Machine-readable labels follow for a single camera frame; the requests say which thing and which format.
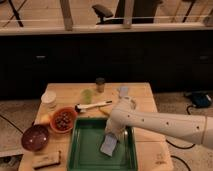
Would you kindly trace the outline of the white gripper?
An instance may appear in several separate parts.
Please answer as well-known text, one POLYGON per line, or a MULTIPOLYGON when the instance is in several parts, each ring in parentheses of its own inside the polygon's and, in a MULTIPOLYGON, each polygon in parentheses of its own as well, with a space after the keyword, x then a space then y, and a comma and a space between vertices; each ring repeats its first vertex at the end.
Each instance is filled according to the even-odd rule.
POLYGON ((125 131, 125 125, 117 123, 116 121, 113 121, 112 119, 107 120, 105 133, 111 133, 118 140, 120 140, 124 131, 125 131))

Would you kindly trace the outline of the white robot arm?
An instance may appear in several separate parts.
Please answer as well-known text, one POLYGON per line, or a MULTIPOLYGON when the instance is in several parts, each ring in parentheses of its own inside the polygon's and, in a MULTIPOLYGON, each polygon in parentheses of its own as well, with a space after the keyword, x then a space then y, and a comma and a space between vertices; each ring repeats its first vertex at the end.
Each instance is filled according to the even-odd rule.
POLYGON ((146 129, 213 149, 213 117, 156 112, 135 109, 131 97, 121 98, 112 108, 105 132, 117 139, 126 126, 146 129))

